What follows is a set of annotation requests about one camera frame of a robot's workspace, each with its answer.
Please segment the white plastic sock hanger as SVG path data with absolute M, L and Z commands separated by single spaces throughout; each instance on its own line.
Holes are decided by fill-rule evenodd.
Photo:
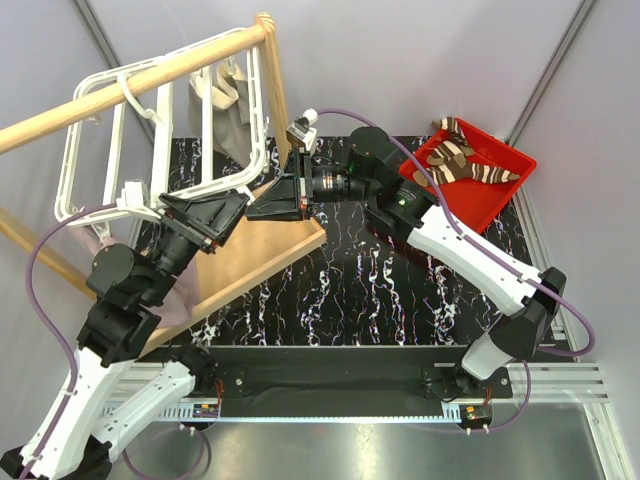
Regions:
M 82 219 L 82 224 L 105 227 L 109 221 L 128 216 L 116 208 L 124 183 L 118 181 L 123 145 L 125 116 L 133 110 L 154 126 L 151 177 L 143 182 L 149 192 L 151 207 L 160 206 L 159 196 L 169 188 L 169 165 L 174 128 L 174 82 L 196 72 L 206 88 L 202 98 L 201 180 L 193 187 L 177 191 L 180 198 L 192 199 L 206 194 L 237 190 L 243 192 L 257 176 L 267 170 L 265 118 L 262 108 L 260 78 L 260 44 L 266 31 L 260 25 L 235 28 L 165 55 L 142 60 L 123 67 L 86 77 L 76 87 L 72 101 L 78 103 L 90 96 L 115 88 L 120 99 L 111 104 L 112 126 L 99 213 Z M 215 63 L 231 61 L 233 55 L 246 55 L 246 73 L 251 125 L 251 160 L 237 173 L 216 177 L 213 172 L 211 83 Z

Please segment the lilac sock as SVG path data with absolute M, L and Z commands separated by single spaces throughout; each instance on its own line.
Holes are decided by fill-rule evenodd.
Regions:
M 113 236 L 100 239 L 89 226 L 69 227 L 68 230 L 75 240 L 90 252 L 91 257 L 95 257 L 104 247 L 123 244 L 123 241 Z M 175 327 L 185 325 L 192 319 L 193 309 L 198 302 L 197 271 L 195 260 L 192 259 L 177 278 L 163 304 L 153 307 L 151 311 L 161 317 L 159 328 Z

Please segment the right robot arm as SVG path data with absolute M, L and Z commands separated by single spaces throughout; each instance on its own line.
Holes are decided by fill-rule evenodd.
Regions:
M 361 201 L 374 229 L 440 260 L 489 297 L 501 315 L 471 343 L 457 365 L 425 383 L 446 401 L 476 396 L 512 360 L 531 359 L 554 320 L 565 275 L 528 266 L 448 217 L 442 201 L 402 177 L 396 150 L 378 127 L 360 127 L 340 163 L 317 165 L 304 146 L 290 152 L 284 172 L 246 210 L 250 221 L 309 218 L 319 203 Z

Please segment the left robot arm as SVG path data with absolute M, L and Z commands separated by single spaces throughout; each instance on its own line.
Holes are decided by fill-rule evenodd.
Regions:
M 217 360 L 187 345 L 163 370 L 107 416 L 104 404 L 139 359 L 161 318 L 165 298 L 197 252 L 214 253 L 242 218 L 244 193 L 184 200 L 164 194 L 161 236 L 147 253 L 116 243 L 101 248 L 86 281 L 97 300 L 76 348 L 59 342 L 70 371 L 40 427 L 26 444 L 6 451 L 1 468 L 13 479 L 104 479 L 126 446 L 159 414 L 188 396 L 220 396 Z

